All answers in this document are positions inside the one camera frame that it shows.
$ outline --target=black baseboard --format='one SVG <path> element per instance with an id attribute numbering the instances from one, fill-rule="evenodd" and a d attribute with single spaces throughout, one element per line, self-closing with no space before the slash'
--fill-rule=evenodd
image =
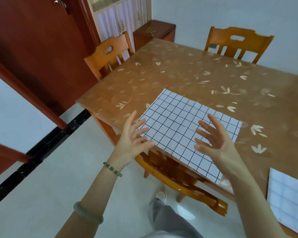
<path id="1" fill-rule="evenodd" d="M 23 164 L 16 172 L 10 175 L 0 184 L 0 201 L 4 199 L 18 184 L 22 182 L 43 160 L 49 156 L 64 140 L 77 130 L 89 117 L 90 113 L 85 109 L 75 117 L 65 130 L 59 127 L 53 129 L 38 144 L 27 152 L 30 161 Z"/>

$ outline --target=trousers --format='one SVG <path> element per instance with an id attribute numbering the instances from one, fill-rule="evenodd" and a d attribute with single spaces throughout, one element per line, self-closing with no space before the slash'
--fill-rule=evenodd
<path id="1" fill-rule="evenodd" d="M 166 231 L 184 238 L 203 238 L 203 236 L 169 205 L 155 198 L 152 203 L 152 223 L 155 231 Z"/>

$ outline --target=chair backrest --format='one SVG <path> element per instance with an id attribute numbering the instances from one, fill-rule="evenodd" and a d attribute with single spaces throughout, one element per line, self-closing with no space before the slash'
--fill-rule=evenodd
<path id="1" fill-rule="evenodd" d="M 96 78 L 100 80 L 102 75 L 99 70 L 105 67 L 109 73 L 117 68 L 119 66 L 118 59 L 121 63 L 124 62 L 122 53 L 126 50 L 128 50 L 129 56 L 133 55 L 128 32 L 123 32 L 119 37 L 110 37 L 103 41 L 96 47 L 96 51 L 84 60 Z"/>
<path id="2" fill-rule="evenodd" d="M 148 155 L 141 153 L 135 158 L 136 162 L 158 180 L 181 192 L 185 196 L 207 204 L 212 210 L 222 216 L 227 214 L 227 203 L 196 187 L 197 180 L 208 182 L 206 178 L 198 176 L 189 168 L 168 156 L 167 153 L 151 149 Z"/>
<path id="3" fill-rule="evenodd" d="M 244 37 L 244 40 L 233 40 L 231 36 Z M 253 63 L 257 63 L 266 48 L 269 46 L 274 36 L 261 36 L 254 30 L 239 27 L 228 27 L 226 29 L 211 27 L 204 51 L 207 51 L 210 44 L 220 45 L 217 54 L 221 54 L 226 46 L 224 56 L 234 58 L 238 49 L 241 49 L 237 59 L 242 59 L 245 51 L 257 53 Z"/>

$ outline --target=shoe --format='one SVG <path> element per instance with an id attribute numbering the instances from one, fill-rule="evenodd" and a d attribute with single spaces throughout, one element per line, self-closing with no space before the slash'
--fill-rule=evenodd
<path id="1" fill-rule="evenodd" d="M 158 190 L 158 192 L 156 193 L 156 198 L 161 200 L 164 204 L 166 203 L 167 193 L 164 187 Z"/>

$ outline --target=hand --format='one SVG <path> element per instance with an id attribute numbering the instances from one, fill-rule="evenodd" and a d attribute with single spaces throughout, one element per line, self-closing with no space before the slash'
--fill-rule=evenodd
<path id="1" fill-rule="evenodd" d="M 127 119 L 124 125 L 123 133 L 121 134 L 114 151 L 107 161 L 110 166 L 119 172 L 126 167 L 137 155 L 147 149 L 152 148 L 155 145 L 154 141 L 146 141 L 141 143 L 142 141 L 145 141 L 147 137 L 141 137 L 140 134 L 147 132 L 149 128 L 136 130 L 146 122 L 146 119 L 142 119 L 131 125 L 136 114 L 137 111 L 133 111 Z"/>
<path id="2" fill-rule="evenodd" d="M 194 145 L 194 148 L 210 156 L 216 167 L 229 180 L 248 172 L 223 124 L 211 114 L 208 114 L 207 117 L 215 128 L 200 120 L 199 124 L 210 134 L 198 128 L 196 132 L 206 138 L 212 146 L 195 138 L 197 144 Z"/>

